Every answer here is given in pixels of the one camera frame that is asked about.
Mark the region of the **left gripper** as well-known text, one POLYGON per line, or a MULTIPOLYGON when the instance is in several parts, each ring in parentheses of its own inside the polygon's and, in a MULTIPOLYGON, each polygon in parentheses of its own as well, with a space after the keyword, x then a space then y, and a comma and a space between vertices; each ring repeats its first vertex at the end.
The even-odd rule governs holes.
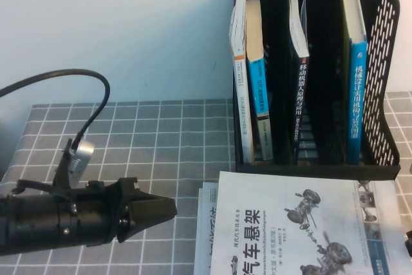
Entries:
POLYGON ((119 178, 105 185, 89 181, 74 189, 69 181, 57 180, 59 230, 57 248, 104 245, 172 220, 177 214, 173 198, 140 191, 135 177, 119 178))

